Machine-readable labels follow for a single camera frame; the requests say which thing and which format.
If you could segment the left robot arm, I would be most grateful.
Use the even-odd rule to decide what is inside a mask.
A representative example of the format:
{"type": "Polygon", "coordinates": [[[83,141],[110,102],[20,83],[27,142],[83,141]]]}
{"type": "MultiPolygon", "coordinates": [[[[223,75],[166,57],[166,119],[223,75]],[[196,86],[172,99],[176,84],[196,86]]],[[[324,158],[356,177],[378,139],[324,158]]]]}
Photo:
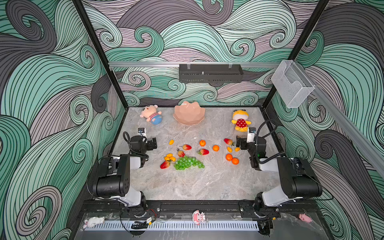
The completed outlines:
{"type": "Polygon", "coordinates": [[[115,200],[126,208],[145,209],[144,194],[131,186],[131,171],[144,167],[149,160],[147,152],[157,148],[157,140],[148,140],[145,128],[139,128],[138,134],[133,137],[123,132],[123,139],[128,144],[128,153],[103,156],[99,160],[95,178],[91,184],[87,184],[87,188],[96,200],[115,200]]]}

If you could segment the green grape bunch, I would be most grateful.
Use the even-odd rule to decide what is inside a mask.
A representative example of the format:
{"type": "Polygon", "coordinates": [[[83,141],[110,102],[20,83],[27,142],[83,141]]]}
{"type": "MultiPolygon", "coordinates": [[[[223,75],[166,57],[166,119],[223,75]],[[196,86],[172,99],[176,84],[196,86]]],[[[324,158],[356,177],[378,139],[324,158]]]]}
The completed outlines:
{"type": "Polygon", "coordinates": [[[188,156],[179,158],[174,164],[174,168],[179,171],[183,171],[190,167],[198,167],[199,169],[203,169],[205,168],[205,165],[196,158],[188,156]]]}

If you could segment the pink scalloped fruit bowl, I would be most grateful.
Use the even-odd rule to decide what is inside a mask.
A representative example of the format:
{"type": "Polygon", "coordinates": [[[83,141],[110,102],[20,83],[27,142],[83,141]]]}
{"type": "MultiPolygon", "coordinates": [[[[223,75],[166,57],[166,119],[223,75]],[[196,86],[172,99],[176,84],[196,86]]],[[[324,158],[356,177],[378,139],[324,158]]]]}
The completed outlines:
{"type": "Polygon", "coordinates": [[[181,105],[175,106],[173,117],[183,125],[192,126],[201,123],[205,119],[206,109],[199,103],[184,101],[181,105]]]}

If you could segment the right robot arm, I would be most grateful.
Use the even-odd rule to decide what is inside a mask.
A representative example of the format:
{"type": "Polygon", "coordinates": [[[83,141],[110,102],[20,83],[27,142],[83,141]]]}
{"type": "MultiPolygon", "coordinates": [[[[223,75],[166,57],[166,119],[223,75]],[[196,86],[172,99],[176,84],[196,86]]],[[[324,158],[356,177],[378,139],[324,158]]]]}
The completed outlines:
{"type": "Polygon", "coordinates": [[[296,200],[320,197],[323,194],[323,186],[307,160],[286,157],[284,151],[267,157],[266,137],[275,133],[277,127],[262,137],[260,131],[264,125],[272,121],[265,121],[258,129],[249,128],[246,130],[245,138],[237,136],[236,139],[236,147],[249,153],[253,169],[279,174],[280,183],[271,190],[258,193],[255,198],[255,208],[258,211],[263,208],[280,207],[296,200]]]}

